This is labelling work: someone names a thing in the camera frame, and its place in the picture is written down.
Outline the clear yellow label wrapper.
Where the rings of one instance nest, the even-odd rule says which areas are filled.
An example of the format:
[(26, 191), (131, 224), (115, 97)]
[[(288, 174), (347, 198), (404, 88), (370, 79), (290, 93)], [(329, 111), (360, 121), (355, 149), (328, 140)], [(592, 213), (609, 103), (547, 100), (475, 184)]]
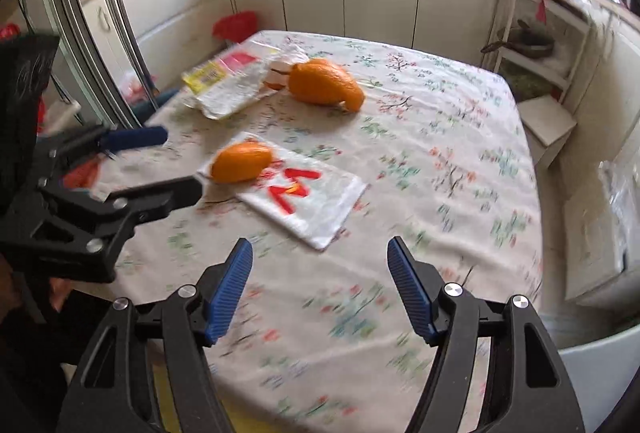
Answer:
[(181, 75), (186, 107), (219, 121), (274, 94), (262, 83), (269, 63), (280, 55), (270, 45), (245, 41)]

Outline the floral tablecloth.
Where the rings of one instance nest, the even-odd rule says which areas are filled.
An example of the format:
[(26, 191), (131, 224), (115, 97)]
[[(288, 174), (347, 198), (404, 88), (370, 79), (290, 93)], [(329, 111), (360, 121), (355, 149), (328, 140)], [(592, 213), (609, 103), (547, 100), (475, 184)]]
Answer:
[(168, 141), (104, 162), (96, 193), (193, 174), (242, 133), (359, 176), (364, 191), (317, 251), (220, 187), (138, 228), (111, 290), (166, 297), (239, 238), (254, 264), (228, 335), (206, 356), (221, 390), (308, 432), (400, 432), (435, 356), (414, 334), (386, 264), (401, 237), (482, 299), (533, 297), (542, 231), (532, 158), (508, 84), (439, 56), (329, 35), (265, 31), (258, 43), (344, 67), (357, 113), (275, 93), (222, 121), (177, 95), (155, 115)]

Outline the white plastic wrapper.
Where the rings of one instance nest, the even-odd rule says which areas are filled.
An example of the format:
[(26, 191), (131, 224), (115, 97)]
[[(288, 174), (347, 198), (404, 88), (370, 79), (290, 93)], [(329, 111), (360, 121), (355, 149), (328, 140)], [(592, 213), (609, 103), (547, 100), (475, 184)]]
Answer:
[(308, 60), (306, 52), (296, 45), (282, 49), (268, 62), (262, 84), (274, 90), (287, 88), (294, 68)]

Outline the white rolling cart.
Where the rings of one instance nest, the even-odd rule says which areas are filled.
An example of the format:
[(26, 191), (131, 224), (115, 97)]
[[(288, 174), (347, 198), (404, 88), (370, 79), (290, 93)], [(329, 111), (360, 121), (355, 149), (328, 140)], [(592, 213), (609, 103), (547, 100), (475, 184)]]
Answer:
[(518, 100), (562, 102), (591, 27), (589, 15), (566, 0), (498, 0), (480, 65), (503, 75)]

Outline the red lined trash bin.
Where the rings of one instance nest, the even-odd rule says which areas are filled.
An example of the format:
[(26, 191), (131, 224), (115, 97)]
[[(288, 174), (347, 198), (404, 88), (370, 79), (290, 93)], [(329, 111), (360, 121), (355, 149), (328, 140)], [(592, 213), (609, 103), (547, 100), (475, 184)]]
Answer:
[(233, 44), (242, 43), (258, 31), (255, 11), (240, 11), (224, 17), (213, 25), (213, 36)]

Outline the white red plastic bag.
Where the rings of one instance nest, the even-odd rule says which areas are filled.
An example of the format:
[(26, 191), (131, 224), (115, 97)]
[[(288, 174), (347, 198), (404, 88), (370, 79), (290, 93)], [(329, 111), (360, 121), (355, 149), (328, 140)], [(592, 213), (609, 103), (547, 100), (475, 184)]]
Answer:
[(233, 196), (311, 248), (325, 250), (366, 190), (366, 182), (252, 133), (239, 133), (226, 146), (248, 144), (269, 148), (272, 162), (250, 182), (231, 184)]

